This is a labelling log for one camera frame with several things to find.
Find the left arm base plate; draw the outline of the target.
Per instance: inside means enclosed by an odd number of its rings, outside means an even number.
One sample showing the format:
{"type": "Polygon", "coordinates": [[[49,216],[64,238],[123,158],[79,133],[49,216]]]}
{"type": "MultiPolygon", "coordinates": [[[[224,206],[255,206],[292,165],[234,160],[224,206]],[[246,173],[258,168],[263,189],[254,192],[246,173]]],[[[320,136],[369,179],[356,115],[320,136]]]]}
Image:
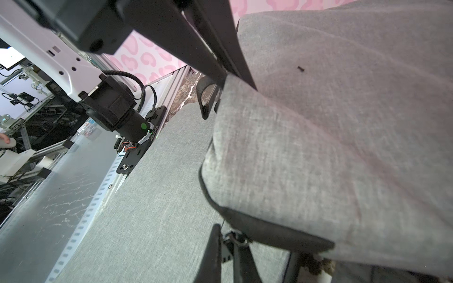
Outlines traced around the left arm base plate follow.
{"type": "Polygon", "coordinates": [[[151,129],[147,131],[147,134],[141,141],[135,144],[122,143],[123,151],[125,154],[116,169],[116,173],[127,175],[133,171],[133,169],[138,165],[140,160],[144,157],[145,153],[156,139],[158,131],[163,125],[166,113],[166,106],[160,106],[155,110],[151,110],[147,113],[145,120],[150,123],[151,129]]]}

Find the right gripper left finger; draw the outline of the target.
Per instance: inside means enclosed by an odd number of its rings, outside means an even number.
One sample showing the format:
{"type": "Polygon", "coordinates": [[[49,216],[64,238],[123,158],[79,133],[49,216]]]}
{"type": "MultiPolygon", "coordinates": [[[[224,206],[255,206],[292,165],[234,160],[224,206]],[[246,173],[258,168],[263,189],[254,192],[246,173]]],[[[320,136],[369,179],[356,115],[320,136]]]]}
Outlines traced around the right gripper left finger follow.
{"type": "Polygon", "coordinates": [[[222,234],[220,224],[215,224],[206,245],[194,283],[220,283],[222,265],[222,234]]]}

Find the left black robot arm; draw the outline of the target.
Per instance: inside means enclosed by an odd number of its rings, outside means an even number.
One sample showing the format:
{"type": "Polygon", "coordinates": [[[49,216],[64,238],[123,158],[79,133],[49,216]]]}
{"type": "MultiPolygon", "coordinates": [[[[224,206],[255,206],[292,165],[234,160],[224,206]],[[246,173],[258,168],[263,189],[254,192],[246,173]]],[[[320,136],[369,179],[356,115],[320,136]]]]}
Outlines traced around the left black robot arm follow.
{"type": "Polygon", "coordinates": [[[149,131],[132,93],[81,58],[114,54],[132,32],[223,85],[228,1],[2,1],[1,39],[48,74],[98,124],[136,143],[149,131]]]}

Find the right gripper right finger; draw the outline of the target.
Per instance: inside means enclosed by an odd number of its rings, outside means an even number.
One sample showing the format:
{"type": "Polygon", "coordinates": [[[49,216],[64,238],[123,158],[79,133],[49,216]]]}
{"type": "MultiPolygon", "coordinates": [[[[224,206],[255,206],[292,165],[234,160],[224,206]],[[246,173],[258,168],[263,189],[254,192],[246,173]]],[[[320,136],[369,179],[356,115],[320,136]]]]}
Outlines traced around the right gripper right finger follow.
{"type": "Polygon", "coordinates": [[[250,247],[234,244],[234,283],[262,283],[250,247]]]}

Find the grey laptop sleeve top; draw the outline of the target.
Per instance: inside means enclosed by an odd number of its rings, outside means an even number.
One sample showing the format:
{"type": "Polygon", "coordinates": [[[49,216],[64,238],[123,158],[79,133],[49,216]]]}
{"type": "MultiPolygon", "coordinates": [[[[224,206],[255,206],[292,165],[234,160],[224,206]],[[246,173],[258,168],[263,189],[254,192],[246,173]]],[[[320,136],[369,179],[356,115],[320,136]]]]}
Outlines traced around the grey laptop sleeve top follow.
{"type": "Polygon", "coordinates": [[[453,4],[248,14],[199,171],[250,239],[453,274],[453,4]]]}

